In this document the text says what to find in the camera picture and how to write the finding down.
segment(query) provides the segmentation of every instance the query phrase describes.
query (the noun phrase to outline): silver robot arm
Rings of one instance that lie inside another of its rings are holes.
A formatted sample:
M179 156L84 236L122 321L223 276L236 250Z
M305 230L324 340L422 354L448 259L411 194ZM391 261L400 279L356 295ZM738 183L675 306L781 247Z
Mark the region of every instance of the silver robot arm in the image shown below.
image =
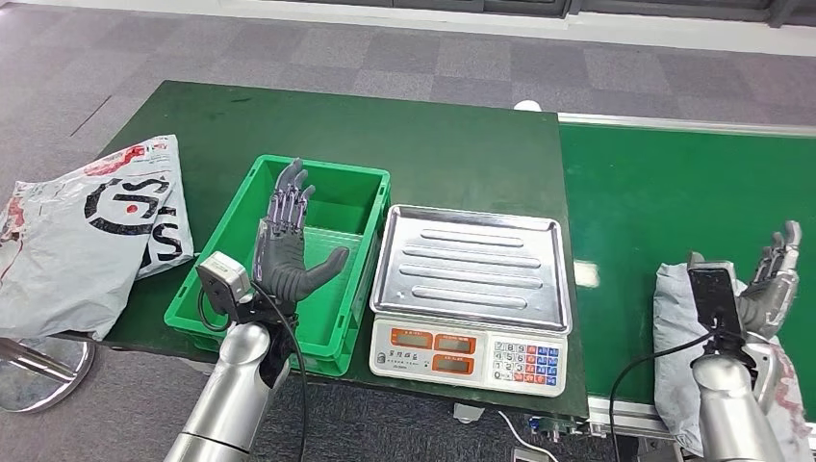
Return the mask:
M300 354L294 339L297 302L339 274L348 257L347 248L337 247L325 262L305 268L306 207L315 192L314 186L302 188L306 177L299 159L278 176L258 226L251 281L240 263L221 252L196 267L202 322L228 330L216 367L165 462L249 460L269 404L289 375L289 357ZM213 311L227 315L227 324L207 321L204 295ZM303 422L305 429L305 407Z
M709 462L783 462L766 413L780 380L769 340L777 334L793 301L799 276L796 261L802 236L795 221L786 235L775 233L765 247L749 287L733 296L733 265L689 262L698 319L716 333L705 355L692 363L700 388L703 456Z
M267 329L257 323L229 328L216 368L165 462L244 462L272 397L289 375L289 361L271 388L260 367L269 351Z

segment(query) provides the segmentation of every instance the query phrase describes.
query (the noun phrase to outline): baseboard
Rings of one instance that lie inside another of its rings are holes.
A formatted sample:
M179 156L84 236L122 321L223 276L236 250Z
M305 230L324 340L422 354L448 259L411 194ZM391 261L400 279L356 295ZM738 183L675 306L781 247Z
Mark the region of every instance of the baseboard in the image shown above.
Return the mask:
M263 0L22 0L21 3L816 56L816 27L772 29L762 23L714 19L604 13L581 13L561 19Z

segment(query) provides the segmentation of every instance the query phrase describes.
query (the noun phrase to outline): black cable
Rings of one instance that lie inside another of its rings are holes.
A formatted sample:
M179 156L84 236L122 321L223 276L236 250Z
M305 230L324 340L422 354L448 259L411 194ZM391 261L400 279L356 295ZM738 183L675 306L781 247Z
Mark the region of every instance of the black cable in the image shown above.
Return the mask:
M223 332L227 330L229 324L232 323L231 320L227 319L227 322L222 326L217 326L212 324L211 322L207 321L207 317L204 316L204 288L202 287L200 291L198 291L198 317L201 318L201 323L204 324L204 327L212 330L213 332Z
M614 413L615 395L618 394L618 386L621 385L621 382L624 380L624 377L626 377L626 374L629 373L629 371L631 371L632 369L634 369L635 366L637 366L637 365L639 365L639 364L641 364L643 362L646 362L646 361L649 361L649 360L654 360L654 359L659 358L661 356L666 356L668 354L677 353L678 351L684 350L686 348L693 347L695 345L699 345L699 344L705 342L706 340L710 339L711 337L714 337L714 335L716 333L717 333L716 330L712 330L712 331L708 332L707 334L703 335L702 337L699 337L698 339L692 340L691 342L687 342L687 343L685 343L683 345L675 346L675 347L669 348L669 349L664 349L663 351L658 351L656 353L647 354L646 356L642 356L640 358L637 358L634 361L632 361L631 363L629 363L628 366L626 366L621 371L621 373L618 374L618 378L615 380L615 384L612 385L612 393L609 394L609 432L612 434L612 443L615 446L615 460L616 461L621 462L621 454L618 452L618 437L615 434L615 413Z
M255 289L255 292L261 294L264 299L267 301L269 305L275 310L275 314L278 315L278 318L281 320L284 328L286 328L286 332L292 338L292 342L294 343L294 353L297 355L297 365L300 367L300 378L303 382L303 386L300 388L300 398L303 400L303 416L301 418L303 423L303 428L300 430L300 456L297 457L297 460L303 462L303 457L306 454L306 433L309 428L309 407L308 401L306 400L306 386L308 382L306 381L306 361L303 360L303 352L300 351L300 344L297 342L297 338L294 336L294 331L292 331L292 327L289 326L289 323L284 319L283 314L281 314L278 306L272 301L271 297L261 289L255 281L250 280L250 284Z

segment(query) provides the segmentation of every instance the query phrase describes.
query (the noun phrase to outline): digital scale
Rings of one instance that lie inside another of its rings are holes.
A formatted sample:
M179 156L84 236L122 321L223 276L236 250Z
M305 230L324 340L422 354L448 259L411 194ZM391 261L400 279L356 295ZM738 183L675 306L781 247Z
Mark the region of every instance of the digital scale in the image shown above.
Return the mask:
M572 315L553 219L395 205L370 307L376 375L564 391Z

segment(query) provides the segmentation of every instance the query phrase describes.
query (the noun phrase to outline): floor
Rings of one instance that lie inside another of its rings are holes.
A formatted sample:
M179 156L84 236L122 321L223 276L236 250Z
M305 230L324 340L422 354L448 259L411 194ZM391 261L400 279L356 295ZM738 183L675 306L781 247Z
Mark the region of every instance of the floor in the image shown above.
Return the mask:
M812 58L7 4L0 196L14 180L50 179L93 159L164 79L816 125L814 75ZM101 350L86 383L61 405L0 415L0 462L161 460L205 381L172 358ZM276 402L257 460L293 460L297 387L288 383ZM434 400L320 385L309 396L308 460L506 461L513 447L496 414L462 425ZM600 439L548 447L561 461L610 457Z

